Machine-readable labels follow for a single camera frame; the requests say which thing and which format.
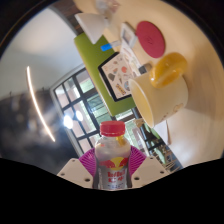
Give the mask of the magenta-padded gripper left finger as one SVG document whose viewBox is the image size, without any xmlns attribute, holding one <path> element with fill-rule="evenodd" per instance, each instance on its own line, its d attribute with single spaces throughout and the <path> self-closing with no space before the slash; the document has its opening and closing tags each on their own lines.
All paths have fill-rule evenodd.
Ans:
<svg viewBox="0 0 224 224">
<path fill-rule="evenodd" d="M 79 159 L 70 159 L 59 171 L 58 176 L 81 187 L 92 189 L 96 169 L 94 150 L 90 149 Z"/>
</svg>

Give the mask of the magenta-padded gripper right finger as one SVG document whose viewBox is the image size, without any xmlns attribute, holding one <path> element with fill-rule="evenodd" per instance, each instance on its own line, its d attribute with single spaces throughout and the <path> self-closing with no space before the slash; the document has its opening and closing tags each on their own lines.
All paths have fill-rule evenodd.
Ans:
<svg viewBox="0 0 224 224">
<path fill-rule="evenodd" d="M 167 171 L 155 156 L 147 157 L 132 146 L 128 161 L 128 174 L 128 186 L 140 188 L 165 177 Z"/>
</svg>

